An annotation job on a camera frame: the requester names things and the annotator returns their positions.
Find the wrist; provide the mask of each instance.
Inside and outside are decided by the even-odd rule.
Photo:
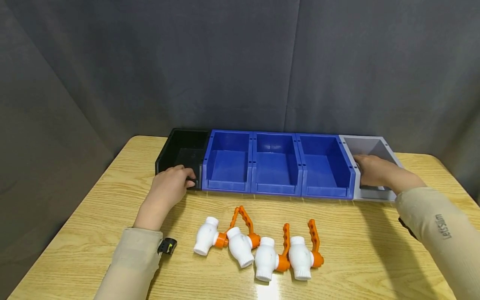
[[[169,211],[170,208],[166,205],[151,205],[144,202],[138,210],[133,228],[160,231]]]
[[[385,186],[393,190],[396,195],[414,188],[426,187],[418,175],[403,168],[398,168],[390,176],[387,176],[385,178]]]

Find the wood grain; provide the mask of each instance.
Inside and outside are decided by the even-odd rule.
[[[154,176],[154,161],[166,138],[136,136],[98,180],[9,299],[92,299],[122,230],[132,225]],[[404,166],[444,192],[480,229],[480,209],[435,157],[398,153]],[[240,270],[227,249],[193,253],[206,216],[229,225],[243,205],[255,231],[274,238],[282,251],[282,226],[309,240],[307,221],[316,220],[325,264],[309,282],[292,272],[274,274],[270,284]],[[303,199],[251,194],[188,192],[162,230],[179,243],[164,255],[150,299],[454,299],[422,245],[400,226],[391,204]]]

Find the beige sleeve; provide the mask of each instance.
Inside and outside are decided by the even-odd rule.
[[[457,299],[480,299],[480,232],[442,193],[415,188],[396,199],[404,223],[432,255]]]
[[[159,231],[125,229],[95,300],[145,300],[158,269],[162,238]]]

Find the gray backdrop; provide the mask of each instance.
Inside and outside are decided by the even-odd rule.
[[[477,0],[0,0],[0,299],[137,134],[382,135],[475,197],[479,49]]]

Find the plastic storage bin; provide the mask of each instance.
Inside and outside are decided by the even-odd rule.
[[[355,171],[338,135],[297,133],[303,197],[352,199]]]
[[[203,161],[203,190],[250,192],[252,132],[212,130]]]
[[[155,174],[169,167],[184,165],[195,172],[195,186],[192,190],[202,189],[202,164],[208,145],[210,131],[185,130],[174,128],[155,162]]]
[[[300,196],[302,174],[294,133],[253,133],[252,193]]]
[[[360,170],[358,169],[354,155],[376,155],[379,158],[386,159],[399,167],[403,168],[392,149],[381,136],[361,136],[361,135],[339,135],[345,151],[354,166],[355,171],[355,191],[353,197],[355,199],[373,200],[373,201],[394,201],[395,193],[387,187],[383,186],[360,186]]]

